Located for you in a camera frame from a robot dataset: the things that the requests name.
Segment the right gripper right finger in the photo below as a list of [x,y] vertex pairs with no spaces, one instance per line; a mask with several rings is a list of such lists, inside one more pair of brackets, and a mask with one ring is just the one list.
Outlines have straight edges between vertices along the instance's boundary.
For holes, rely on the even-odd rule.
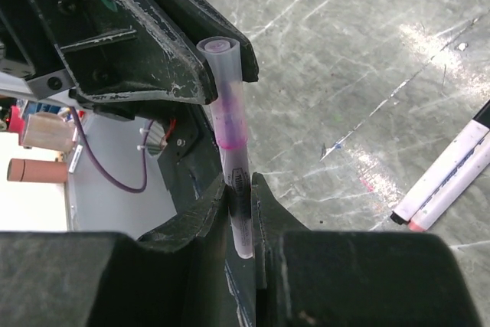
[[252,177],[258,326],[479,326],[435,235],[312,231]]

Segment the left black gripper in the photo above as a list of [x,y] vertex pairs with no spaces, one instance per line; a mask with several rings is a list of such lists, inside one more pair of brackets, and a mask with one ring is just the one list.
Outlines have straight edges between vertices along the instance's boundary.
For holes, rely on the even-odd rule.
[[204,57],[155,0],[1,0],[1,72],[96,113],[217,97]]

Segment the white pen orange cap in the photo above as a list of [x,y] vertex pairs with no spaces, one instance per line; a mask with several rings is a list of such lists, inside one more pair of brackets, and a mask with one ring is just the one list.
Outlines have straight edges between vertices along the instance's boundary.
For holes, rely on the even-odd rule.
[[429,196],[407,227],[423,232],[434,225],[452,203],[489,165],[489,138],[483,139]]

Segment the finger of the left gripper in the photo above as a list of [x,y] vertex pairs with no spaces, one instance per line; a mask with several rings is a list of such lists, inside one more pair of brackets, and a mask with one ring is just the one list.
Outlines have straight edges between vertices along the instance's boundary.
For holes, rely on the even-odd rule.
[[154,0],[184,34],[197,44],[205,38],[224,36],[240,44],[243,80],[257,82],[259,65],[250,40],[207,0]]

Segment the white marker black tip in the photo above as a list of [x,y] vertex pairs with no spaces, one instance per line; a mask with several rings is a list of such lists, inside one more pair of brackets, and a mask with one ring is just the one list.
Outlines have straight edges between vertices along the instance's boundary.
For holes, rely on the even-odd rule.
[[428,201],[456,167],[462,164],[470,152],[489,132],[489,101],[466,124],[436,161],[424,172],[403,200],[392,210],[390,219],[396,224],[408,224],[411,218]]

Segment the purple thin pen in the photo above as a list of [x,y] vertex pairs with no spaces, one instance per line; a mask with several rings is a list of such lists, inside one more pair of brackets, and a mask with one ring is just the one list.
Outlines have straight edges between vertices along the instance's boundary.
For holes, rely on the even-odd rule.
[[242,259],[253,256],[251,179],[247,145],[220,148],[224,182],[230,189],[228,205],[234,248]]

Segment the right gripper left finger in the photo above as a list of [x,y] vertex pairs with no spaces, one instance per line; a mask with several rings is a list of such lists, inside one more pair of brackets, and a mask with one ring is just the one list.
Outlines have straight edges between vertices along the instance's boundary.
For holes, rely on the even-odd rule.
[[114,232],[1,235],[3,326],[216,326],[223,305],[222,178],[138,240]]

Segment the clear jar pink lid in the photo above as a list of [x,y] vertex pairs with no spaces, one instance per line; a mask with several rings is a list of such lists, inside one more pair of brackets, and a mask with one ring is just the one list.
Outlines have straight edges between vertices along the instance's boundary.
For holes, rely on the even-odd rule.
[[69,152],[74,147],[76,127],[54,113],[38,112],[21,117],[17,106],[10,110],[8,132],[18,135],[22,147]]

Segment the brown cardboard tube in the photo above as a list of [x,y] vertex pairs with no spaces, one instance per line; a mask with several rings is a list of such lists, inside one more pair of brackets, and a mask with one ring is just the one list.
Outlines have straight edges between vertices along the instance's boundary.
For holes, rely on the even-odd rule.
[[65,162],[11,159],[8,164],[8,181],[62,184],[67,179],[68,168]]

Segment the background green white marker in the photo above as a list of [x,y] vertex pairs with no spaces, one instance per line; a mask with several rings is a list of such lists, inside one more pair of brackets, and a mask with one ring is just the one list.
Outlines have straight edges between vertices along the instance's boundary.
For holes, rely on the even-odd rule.
[[75,150],[74,150],[74,153],[72,155],[72,159],[70,161],[70,164],[68,166],[68,172],[70,174],[73,174],[77,168],[77,164],[80,160],[80,156],[81,156],[81,153],[83,151],[83,146],[82,145],[78,145]]

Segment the pink pen cap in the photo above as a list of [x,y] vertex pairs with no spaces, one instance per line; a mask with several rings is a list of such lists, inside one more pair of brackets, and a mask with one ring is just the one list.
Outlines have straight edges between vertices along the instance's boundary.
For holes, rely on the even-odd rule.
[[247,144],[240,44],[232,38],[212,37],[200,41],[197,49],[206,59],[217,89],[218,98],[210,104],[217,144],[222,149],[240,148]]

